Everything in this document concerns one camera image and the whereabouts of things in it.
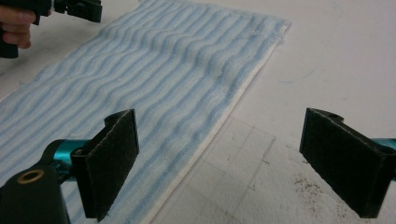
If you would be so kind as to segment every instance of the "striped towel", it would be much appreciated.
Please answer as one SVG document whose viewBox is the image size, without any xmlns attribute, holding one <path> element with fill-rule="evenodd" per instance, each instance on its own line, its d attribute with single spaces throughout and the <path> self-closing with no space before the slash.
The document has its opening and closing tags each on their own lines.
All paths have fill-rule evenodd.
<svg viewBox="0 0 396 224">
<path fill-rule="evenodd" d="M 140 154 L 103 223 L 150 221 L 288 26 L 212 5 L 143 1 L 0 103 L 0 184 L 51 141 L 91 139 L 106 116 L 134 108 Z M 86 223 L 76 184 L 63 193 L 72 223 Z"/>
</svg>

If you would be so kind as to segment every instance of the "blue stripe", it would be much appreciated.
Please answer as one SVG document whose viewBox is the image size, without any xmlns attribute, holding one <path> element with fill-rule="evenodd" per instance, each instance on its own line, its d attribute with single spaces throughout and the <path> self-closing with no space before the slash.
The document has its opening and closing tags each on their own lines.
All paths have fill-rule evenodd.
<svg viewBox="0 0 396 224">
<path fill-rule="evenodd" d="M 141 153 L 108 222 L 139 223 L 285 25 L 211 5 L 144 0 L 0 103 L 1 180 L 38 159 L 50 141 L 91 138 L 105 116 L 134 107 Z M 79 206 L 70 188 L 64 198 Z M 82 209 L 69 215 L 85 220 Z"/>
</svg>

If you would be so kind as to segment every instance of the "human hand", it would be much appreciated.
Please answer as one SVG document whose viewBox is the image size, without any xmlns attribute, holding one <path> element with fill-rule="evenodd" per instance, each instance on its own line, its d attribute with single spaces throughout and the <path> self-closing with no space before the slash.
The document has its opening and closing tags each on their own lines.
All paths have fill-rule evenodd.
<svg viewBox="0 0 396 224">
<path fill-rule="evenodd" d="M 20 49 L 29 49 L 30 24 L 35 21 L 35 13 L 31 10 L 0 6 L 0 27 L 4 30 L 3 40 L 15 44 Z"/>
</svg>

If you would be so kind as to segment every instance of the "stain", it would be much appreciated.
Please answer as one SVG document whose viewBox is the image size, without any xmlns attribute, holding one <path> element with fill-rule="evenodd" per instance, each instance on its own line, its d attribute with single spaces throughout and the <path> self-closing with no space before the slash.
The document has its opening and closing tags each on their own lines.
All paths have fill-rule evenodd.
<svg viewBox="0 0 396 224">
<path fill-rule="evenodd" d="M 254 180 L 253 180 L 253 182 L 252 182 L 249 186 L 247 186 L 247 187 L 250 188 L 251 190 L 255 191 L 255 189 L 256 189 L 256 182 L 254 182 Z"/>
<path fill-rule="evenodd" d="M 356 214 L 344 202 L 341 201 L 337 202 L 335 211 L 336 217 L 334 217 L 332 221 L 334 224 L 379 224 L 379 222 L 375 219 L 359 218 L 358 214 Z"/>
<path fill-rule="evenodd" d="M 305 211 L 312 217 L 319 217 L 323 211 L 322 190 L 319 185 L 309 181 L 302 174 L 294 175 L 295 192 L 303 204 Z"/>
</svg>

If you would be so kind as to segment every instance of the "blue and white striped cloth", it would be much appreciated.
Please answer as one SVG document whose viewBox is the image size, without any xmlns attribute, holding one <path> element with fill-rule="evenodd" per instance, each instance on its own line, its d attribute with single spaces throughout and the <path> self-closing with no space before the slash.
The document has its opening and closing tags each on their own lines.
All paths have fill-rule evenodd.
<svg viewBox="0 0 396 224">
<path fill-rule="evenodd" d="M 288 26 L 212 5 L 143 1 L 0 103 L 0 185 L 51 141 L 91 139 L 106 116 L 134 108 L 141 152 L 103 223 L 148 221 Z M 76 185 L 63 191 L 72 223 L 86 223 Z"/>
</svg>

